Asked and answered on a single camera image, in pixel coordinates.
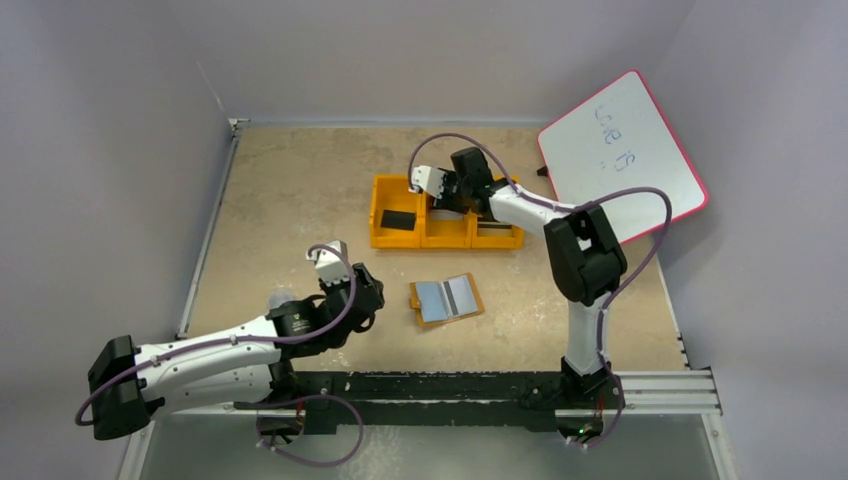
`gray wall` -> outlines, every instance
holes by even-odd
[[[550,121],[653,74],[694,0],[169,0],[231,117]]]
[[[700,0],[654,92],[712,203],[661,252],[744,478],[848,478],[848,4]]]
[[[3,478],[114,478],[73,425],[103,344],[173,335],[228,148],[167,5],[0,2]]]

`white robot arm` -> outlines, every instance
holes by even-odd
[[[578,377],[603,370],[609,322],[603,322],[599,332],[599,313],[618,287],[627,262],[601,207],[572,213],[574,205],[546,199],[506,180],[496,181],[483,152],[475,147],[454,153],[451,161],[454,171],[415,167],[412,191],[429,194],[433,208],[471,210],[545,239],[554,281],[569,300],[563,361]]]
[[[267,315],[189,340],[138,347],[129,335],[110,340],[88,372],[92,395],[77,423],[108,440],[175,411],[293,393],[292,358],[340,348],[351,332],[371,328],[384,305],[383,284],[363,264],[348,263],[343,242],[320,247],[338,254],[308,255],[323,295],[283,299]],[[89,405],[92,420],[82,420]]]

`orange tray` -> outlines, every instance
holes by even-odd
[[[431,203],[429,195],[409,192],[405,175],[375,176],[368,219],[371,247],[514,250],[524,244],[524,231],[520,228],[482,222],[473,213],[460,219],[434,219],[430,215]],[[386,210],[414,214],[414,228],[382,227]]]

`black stripe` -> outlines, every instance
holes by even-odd
[[[448,297],[448,303],[450,303],[451,315],[453,315],[455,317],[457,315],[456,300],[454,300],[454,298],[453,298],[453,292],[451,292],[450,283],[443,282],[442,285],[445,286],[445,295]]]
[[[512,228],[512,225],[509,225],[509,224],[507,224],[507,223],[484,223],[484,222],[478,222],[478,223],[477,223],[477,228],[489,228],[489,229],[492,229],[492,230],[509,230],[509,229],[511,229],[511,228]]]
[[[380,228],[415,231],[415,214],[396,210],[383,210]]]

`wire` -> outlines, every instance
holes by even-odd
[[[583,205],[579,205],[579,206],[574,207],[574,208],[565,207],[563,205],[556,205],[555,203],[549,203],[549,202],[546,202],[544,200],[540,200],[540,199],[537,199],[537,198],[534,198],[534,197],[531,197],[529,195],[524,194],[524,192],[522,190],[520,190],[518,188],[518,185],[516,185],[516,183],[512,180],[512,177],[506,171],[506,168],[504,168],[503,163],[501,163],[501,161],[497,158],[497,156],[495,156],[495,154],[493,154],[488,148],[486,148],[485,145],[483,145],[482,143],[478,142],[477,140],[469,137],[468,135],[463,135],[461,133],[455,133],[455,132],[444,132],[444,133],[437,133],[435,135],[431,135],[431,136],[425,138],[424,140],[422,140],[421,143],[415,148],[415,150],[413,150],[412,155],[409,158],[409,167],[407,168],[407,175],[408,175],[407,180],[409,182],[409,188],[410,189],[414,188],[414,186],[412,185],[412,165],[413,165],[413,162],[415,161],[416,155],[418,154],[418,152],[421,150],[421,148],[424,145],[432,142],[433,140],[436,140],[437,138],[443,138],[443,137],[460,138],[462,140],[465,140],[465,141],[471,143],[472,145],[479,148],[480,150],[482,150],[486,155],[489,156],[489,158],[495,163],[495,165],[498,166],[498,168],[500,169],[504,178],[506,178],[507,182],[509,182],[510,187],[516,193],[518,193],[518,195],[521,198],[533,203],[534,205],[538,205],[538,206],[542,206],[542,207],[548,207],[548,208],[553,209],[554,211],[562,212],[562,213],[577,213],[577,212],[582,212],[582,211],[587,210],[587,209],[592,208],[592,207],[599,206],[599,205],[606,203],[610,200],[615,200],[617,198],[621,198],[621,197],[624,197],[624,196],[627,196],[627,195],[636,195],[636,194],[639,194],[639,193],[650,193],[650,194],[657,195],[657,196],[660,197],[660,199],[663,201],[663,204],[665,205],[665,219],[663,220],[662,227],[660,228],[659,232],[657,233],[656,239],[654,241],[654,245],[651,247],[651,250],[648,251],[648,254],[645,255],[644,259],[642,259],[642,262],[639,263],[639,265],[633,270],[633,273],[631,273],[627,278],[625,278],[624,281],[622,281],[621,284],[618,286],[618,288],[615,289],[612,292],[612,294],[610,294],[609,297],[607,297],[607,299],[604,301],[603,304],[601,304],[601,309],[598,312],[598,332],[597,332],[597,339],[598,339],[597,342],[598,343],[597,343],[597,346],[596,346],[598,358],[600,359],[601,365],[603,365],[604,370],[606,371],[607,375],[610,376],[613,383],[615,384],[615,388],[618,389],[618,395],[617,395],[618,405],[616,406],[615,417],[613,417],[612,421],[610,422],[609,427],[604,428],[603,433],[600,436],[598,436],[595,441],[593,441],[591,443],[581,444],[581,445],[583,445],[584,448],[595,447],[598,444],[600,444],[601,442],[603,442],[604,440],[606,440],[607,438],[609,438],[610,434],[612,434],[613,430],[615,430],[616,426],[618,425],[618,421],[621,419],[621,412],[624,410],[624,389],[621,386],[621,379],[619,379],[618,376],[615,375],[615,373],[613,373],[612,367],[607,363],[607,358],[606,358],[606,355],[604,354],[604,351],[603,351],[603,338],[604,338],[603,332],[604,332],[604,321],[606,320],[606,313],[607,313],[607,311],[609,311],[609,307],[612,304],[613,300],[615,300],[616,297],[618,297],[618,295],[625,288],[627,288],[633,282],[633,280],[635,280],[636,277],[640,273],[642,273],[643,270],[645,270],[645,268],[648,266],[648,264],[651,262],[651,260],[657,254],[657,251],[659,250],[660,245],[662,245],[663,240],[665,240],[666,234],[668,233],[668,229],[671,226],[671,199],[668,198],[668,195],[666,195],[665,192],[663,192],[662,190],[655,188],[655,187],[633,187],[633,188],[626,188],[624,190],[619,190],[617,192],[613,192],[613,193],[610,193],[608,195],[604,195],[601,198],[598,198],[596,200],[592,200],[590,202],[586,202]]]
[[[365,422],[362,421],[362,416],[359,414],[359,412],[356,410],[356,408],[353,405],[351,405],[350,402],[348,402],[347,400],[345,400],[341,397],[337,397],[335,395],[323,395],[322,394],[322,395],[307,395],[305,397],[300,397],[300,398],[296,398],[294,400],[289,400],[289,401],[281,402],[281,403],[254,403],[254,404],[251,404],[250,406],[257,408],[257,409],[274,409],[274,408],[289,407],[289,406],[297,405],[297,404],[300,404],[302,402],[307,402],[307,401],[310,401],[310,400],[331,400],[333,402],[342,404],[342,406],[344,406],[345,408],[350,410],[350,413],[352,413],[353,417],[356,419],[356,426],[359,429],[359,433],[356,437],[356,443],[353,445],[353,448],[350,450],[350,452],[348,452],[346,455],[344,455],[343,457],[340,457],[336,460],[332,460],[332,461],[329,461],[329,462],[322,462],[322,461],[317,461],[317,460],[310,460],[308,458],[303,458],[303,457],[294,455],[292,453],[286,452],[285,450],[281,450],[281,449],[275,447],[274,445],[272,445],[271,443],[269,443],[264,438],[262,438],[262,428],[261,428],[260,422],[264,417],[259,417],[259,418],[256,419],[256,436],[259,437],[259,442],[257,442],[256,446],[257,447],[259,447],[259,446],[265,447],[266,449],[270,450],[273,453],[276,453],[277,455],[286,457],[289,460],[294,460],[297,463],[300,463],[302,465],[306,465],[306,466],[309,466],[309,467],[335,467],[335,466],[341,465],[342,463],[353,458],[353,456],[356,455],[356,452],[359,450],[359,447],[362,445],[362,440],[365,438]]]
[[[344,319],[345,315],[347,315],[347,313],[350,311],[350,309],[353,308],[353,302],[356,299],[356,274],[353,271],[353,267],[350,266],[350,262],[346,258],[344,258],[344,256],[338,250],[336,250],[336,249],[334,249],[334,248],[332,248],[328,245],[313,245],[313,246],[309,247],[309,250],[307,250],[307,253],[309,255],[312,255],[312,253],[315,252],[315,250],[324,250],[326,252],[329,252],[329,253],[335,255],[336,257],[338,257],[339,260],[341,260],[342,264],[345,267],[345,270],[347,270],[348,277],[350,277],[350,295],[348,296],[347,302],[345,302],[345,306],[344,306],[344,308],[342,308],[342,311],[339,312],[339,314],[336,316],[336,318],[334,318],[333,321],[331,321],[327,325],[324,325],[323,327],[319,328],[318,330],[315,330],[314,332],[309,332],[309,333],[304,334],[304,335],[297,335],[297,336],[294,336],[294,337],[268,337],[268,336],[257,336],[257,335],[239,335],[239,336],[235,337],[235,340],[237,342],[242,342],[242,341],[271,342],[271,343],[274,343],[274,344],[287,344],[287,345],[298,344],[298,343],[305,342],[307,340],[311,340],[311,339],[313,339],[313,338],[315,338],[319,335],[323,335],[324,333],[328,332],[329,330],[332,330],[333,328],[335,328],[336,325],[338,325],[339,322],[341,322]],[[154,365],[153,360],[146,360],[144,362],[141,362],[141,363],[139,363],[135,366],[132,366],[132,367],[122,371],[121,373],[119,373],[119,374],[115,375],[114,377],[110,378],[109,380],[107,380],[103,385],[101,385],[100,387],[95,389],[93,392],[91,392],[91,395],[89,395],[89,397],[85,399],[85,401],[82,403],[82,406],[80,406],[80,408],[77,410],[77,413],[74,416],[74,423],[76,423],[77,425],[82,426],[82,427],[94,425],[94,419],[93,418],[91,420],[84,420],[82,418],[83,415],[85,415],[85,411],[88,410],[88,407],[90,407],[91,404],[94,402],[94,400],[97,397],[99,397],[100,395],[102,395],[103,392],[105,392],[107,389],[111,388],[113,385],[121,382],[125,378],[129,377],[130,375],[136,374],[136,373],[140,372],[141,370],[151,368],[151,367],[152,368],[159,368],[164,364],[164,362],[171,360],[173,358],[185,355],[186,353],[194,352],[196,350],[201,350],[201,349],[204,349],[204,348],[215,347],[215,346],[218,346],[218,345],[232,344],[232,342],[233,342],[233,339],[230,338],[230,337],[216,338],[216,339],[213,339],[213,340],[206,340],[206,341],[203,341],[203,342],[195,343],[193,345],[188,345],[188,346],[185,346],[185,347],[182,347],[182,348],[178,348],[176,350],[173,350],[173,351],[170,351],[166,354],[163,354],[161,356],[161,362],[162,363],[157,362],[157,364]]]

